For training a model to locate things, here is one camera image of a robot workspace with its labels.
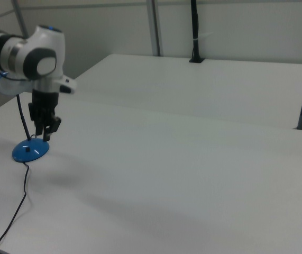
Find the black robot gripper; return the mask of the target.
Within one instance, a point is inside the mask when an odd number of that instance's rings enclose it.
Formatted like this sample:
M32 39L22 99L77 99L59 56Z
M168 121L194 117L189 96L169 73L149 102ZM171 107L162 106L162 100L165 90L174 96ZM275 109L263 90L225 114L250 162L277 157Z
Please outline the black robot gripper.
M32 91L32 102L29 103L30 118L35 124L35 134L43 135L44 141L49 141L50 136L57 132L61 124L61 118L55 115L58 99L58 93L45 93L35 89Z

